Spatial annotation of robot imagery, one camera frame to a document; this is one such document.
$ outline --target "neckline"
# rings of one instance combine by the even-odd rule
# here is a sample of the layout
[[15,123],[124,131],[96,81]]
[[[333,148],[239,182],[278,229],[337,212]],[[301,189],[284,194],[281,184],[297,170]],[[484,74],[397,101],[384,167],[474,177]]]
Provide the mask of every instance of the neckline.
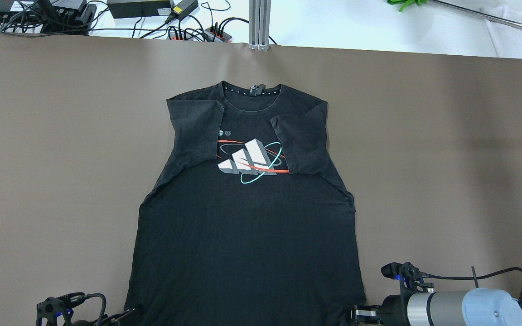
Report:
[[226,107],[228,107],[232,111],[239,113],[239,114],[244,114],[244,115],[261,115],[261,114],[266,114],[266,113],[269,113],[270,111],[273,111],[277,107],[277,103],[283,97],[283,93],[286,89],[287,89],[287,86],[283,85],[282,83],[280,83],[279,85],[277,85],[275,87],[265,89],[264,93],[277,94],[277,97],[273,100],[273,102],[271,102],[271,104],[269,104],[268,106],[266,106],[265,108],[263,108],[261,110],[247,111],[247,110],[239,109],[236,105],[231,103],[225,97],[224,91],[237,91],[240,94],[242,94],[242,93],[248,94],[249,89],[245,89],[243,87],[238,87],[238,86],[233,85],[226,81],[221,81],[220,83],[217,84],[217,90],[219,92],[219,97],[221,99],[221,102],[223,104],[225,104]]

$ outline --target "white fabric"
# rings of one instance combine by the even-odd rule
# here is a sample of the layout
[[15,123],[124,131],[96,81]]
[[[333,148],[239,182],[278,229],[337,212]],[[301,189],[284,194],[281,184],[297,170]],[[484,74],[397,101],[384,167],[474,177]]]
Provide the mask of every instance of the white fabric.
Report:
[[[522,23],[522,10],[507,5],[481,8],[481,12]],[[487,29],[500,58],[522,58],[522,29],[487,21]]]

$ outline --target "graphic print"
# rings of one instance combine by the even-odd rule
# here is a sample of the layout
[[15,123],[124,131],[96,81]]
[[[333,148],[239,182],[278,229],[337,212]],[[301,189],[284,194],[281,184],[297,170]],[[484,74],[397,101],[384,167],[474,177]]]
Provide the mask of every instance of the graphic print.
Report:
[[[263,143],[258,139],[253,139],[246,143],[237,142],[235,140],[218,140],[217,142],[221,143],[219,150],[222,153],[232,156],[232,159],[226,159],[218,164],[219,170],[224,173],[240,174],[242,184],[255,182],[264,175],[289,173],[289,170],[273,169],[273,167],[278,167],[282,164],[282,158],[285,159],[285,156],[281,155],[283,149],[279,142],[270,143],[266,146],[263,146]],[[268,148],[270,146],[277,147],[277,145],[279,146],[277,153]],[[225,149],[227,146],[238,146],[241,148],[234,151],[232,154],[229,154]],[[243,178],[244,175],[255,177],[251,180],[245,181]]]

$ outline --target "white label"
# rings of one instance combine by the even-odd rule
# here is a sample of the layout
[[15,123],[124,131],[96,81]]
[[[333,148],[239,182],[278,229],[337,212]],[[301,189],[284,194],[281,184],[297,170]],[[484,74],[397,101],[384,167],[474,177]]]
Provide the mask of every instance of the white label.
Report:
[[[27,7],[31,7],[31,5],[34,4],[34,1],[22,1],[21,3]],[[11,9],[9,9],[11,12],[23,12],[23,10],[25,10],[25,8],[17,1],[13,1]]]
[[168,16],[170,15],[170,8],[158,8],[158,16]]

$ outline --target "black t-shirt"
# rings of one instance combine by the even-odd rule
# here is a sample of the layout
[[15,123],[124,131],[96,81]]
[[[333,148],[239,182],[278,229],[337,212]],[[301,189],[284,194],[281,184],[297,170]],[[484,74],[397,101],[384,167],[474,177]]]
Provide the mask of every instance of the black t-shirt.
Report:
[[143,326],[345,325],[365,302],[327,102],[221,82],[167,101],[174,149],[140,206],[126,308]]

